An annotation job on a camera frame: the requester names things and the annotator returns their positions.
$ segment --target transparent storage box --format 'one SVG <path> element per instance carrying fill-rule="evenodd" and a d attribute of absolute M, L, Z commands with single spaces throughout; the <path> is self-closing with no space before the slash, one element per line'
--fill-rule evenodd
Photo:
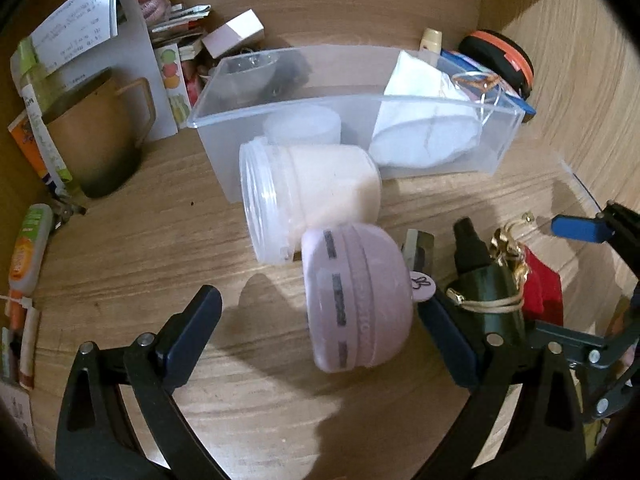
<path fill-rule="evenodd" d="M 469 152 L 430 168 L 380 167 L 382 178 L 460 171 L 493 173 L 516 134 L 524 112 L 497 87 L 465 86 L 469 101 L 385 96 L 398 62 L 398 48 L 318 45 L 267 50 L 223 59 L 193 107 L 187 124 L 198 129 L 204 149 L 229 202 L 242 200 L 238 169 L 244 142 L 264 134 L 264 121 L 285 107 L 321 105 L 340 115 L 340 142 L 368 150 L 381 105 L 432 109 L 435 104 L 472 113 L 481 124 Z M 463 70 L 431 52 L 409 52 L 450 76 Z"/>

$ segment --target tan cup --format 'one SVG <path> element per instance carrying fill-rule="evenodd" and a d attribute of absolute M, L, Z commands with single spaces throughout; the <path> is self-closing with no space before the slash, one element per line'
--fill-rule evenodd
<path fill-rule="evenodd" d="M 140 87 L 149 119 L 133 133 L 122 95 Z M 74 180 L 89 198 L 118 189 L 138 168 L 140 145 L 156 121 L 149 81 L 141 77 L 118 88 L 110 68 L 62 94 L 42 116 Z"/>

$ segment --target red fabric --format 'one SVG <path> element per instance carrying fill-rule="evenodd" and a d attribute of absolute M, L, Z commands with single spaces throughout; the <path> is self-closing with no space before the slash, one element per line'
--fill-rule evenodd
<path fill-rule="evenodd" d="M 560 275 L 542 263 L 527 246 L 524 250 L 525 261 L 531 269 L 524 285 L 524 319 L 562 326 L 564 317 Z"/>

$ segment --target white tissue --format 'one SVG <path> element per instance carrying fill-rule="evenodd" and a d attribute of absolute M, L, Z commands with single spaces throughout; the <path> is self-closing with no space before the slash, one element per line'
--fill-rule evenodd
<path fill-rule="evenodd" d="M 432 168 L 478 146 L 482 124 L 469 97 L 449 76 L 405 51 L 385 95 L 447 98 L 454 102 L 383 102 L 369 146 L 379 166 Z"/>

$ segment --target blue package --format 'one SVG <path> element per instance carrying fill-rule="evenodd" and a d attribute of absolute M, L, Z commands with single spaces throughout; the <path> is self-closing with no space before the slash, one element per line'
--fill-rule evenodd
<path fill-rule="evenodd" d="M 471 59 L 464 54 L 460 54 L 459 52 L 453 52 L 450 50 L 443 50 L 440 55 L 446 59 L 459 66 L 461 70 L 464 72 L 487 72 L 489 74 L 495 74 L 493 70 L 489 70 L 484 65 L 481 65 L 476 60 Z M 529 105 L 523 98 L 521 98 L 516 91 L 504 80 L 501 79 L 501 86 L 508 95 L 508 97 L 513 101 L 513 103 L 524 110 L 524 113 L 530 116 L 534 116 L 536 114 L 536 109 Z"/>

